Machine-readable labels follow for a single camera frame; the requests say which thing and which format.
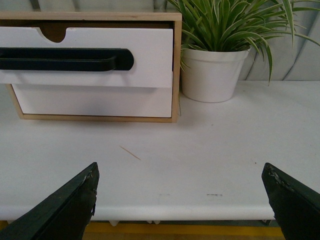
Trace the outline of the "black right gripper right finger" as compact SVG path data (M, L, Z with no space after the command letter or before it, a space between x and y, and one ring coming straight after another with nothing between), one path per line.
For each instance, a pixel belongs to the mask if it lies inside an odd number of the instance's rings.
M261 178L284 238L318 240L320 194L268 162Z

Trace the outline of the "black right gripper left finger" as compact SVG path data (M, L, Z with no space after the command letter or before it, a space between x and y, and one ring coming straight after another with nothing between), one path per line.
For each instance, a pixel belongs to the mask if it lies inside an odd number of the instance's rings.
M2 240L81 240L95 214L99 168L93 162L0 231Z

